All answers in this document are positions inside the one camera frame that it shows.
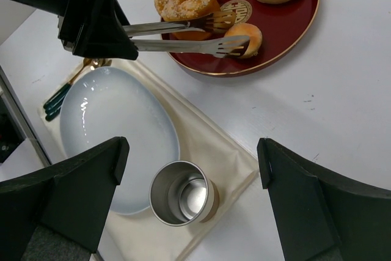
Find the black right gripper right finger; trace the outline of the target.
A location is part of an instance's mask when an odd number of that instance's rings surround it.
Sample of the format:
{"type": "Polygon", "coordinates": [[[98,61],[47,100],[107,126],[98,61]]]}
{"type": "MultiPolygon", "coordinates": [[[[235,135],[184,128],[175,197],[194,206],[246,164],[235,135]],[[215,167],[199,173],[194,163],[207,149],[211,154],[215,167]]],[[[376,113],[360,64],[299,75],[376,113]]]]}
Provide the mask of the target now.
{"type": "Polygon", "coordinates": [[[313,163],[270,138],[257,145],[285,260],[390,260],[390,191],[313,163]]]}

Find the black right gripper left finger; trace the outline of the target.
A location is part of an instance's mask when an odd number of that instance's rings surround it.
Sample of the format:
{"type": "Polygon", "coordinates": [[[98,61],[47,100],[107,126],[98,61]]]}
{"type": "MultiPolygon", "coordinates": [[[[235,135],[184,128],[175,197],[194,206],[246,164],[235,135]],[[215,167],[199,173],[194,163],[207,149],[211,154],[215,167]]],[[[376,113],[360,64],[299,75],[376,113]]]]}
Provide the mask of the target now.
{"type": "Polygon", "coordinates": [[[1,260],[89,260],[97,252],[129,153],[114,137],[1,182],[1,260]]]}

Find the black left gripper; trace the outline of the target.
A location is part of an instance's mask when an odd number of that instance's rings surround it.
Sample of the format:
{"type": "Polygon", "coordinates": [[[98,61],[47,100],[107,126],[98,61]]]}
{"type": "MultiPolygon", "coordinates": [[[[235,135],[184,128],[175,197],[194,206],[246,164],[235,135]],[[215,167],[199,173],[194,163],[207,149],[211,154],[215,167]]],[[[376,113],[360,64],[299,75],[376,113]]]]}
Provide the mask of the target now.
{"type": "Polygon", "coordinates": [[[116,0],[12,0],[63,17],[58,38],[74,56],[136,60],[116,0]]]}

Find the steel serving tongs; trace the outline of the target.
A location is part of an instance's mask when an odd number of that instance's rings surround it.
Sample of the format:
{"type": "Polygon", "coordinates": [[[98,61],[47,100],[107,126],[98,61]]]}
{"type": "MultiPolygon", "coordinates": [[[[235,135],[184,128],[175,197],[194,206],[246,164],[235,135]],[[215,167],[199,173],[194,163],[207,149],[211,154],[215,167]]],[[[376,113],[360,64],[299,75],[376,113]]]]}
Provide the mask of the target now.
{"type": "Polygon", "coordinates": [[[218,58],[241,57],[250,44],[250,37],[222,36],[235,24],[235,20],[234,12],[218,11],[192,20],[126,25],[123,29],[138,51],[201,53],[218,58]],[[156,34],[180,35],[182,39],[139,40],[136,38],[156,34]]]}

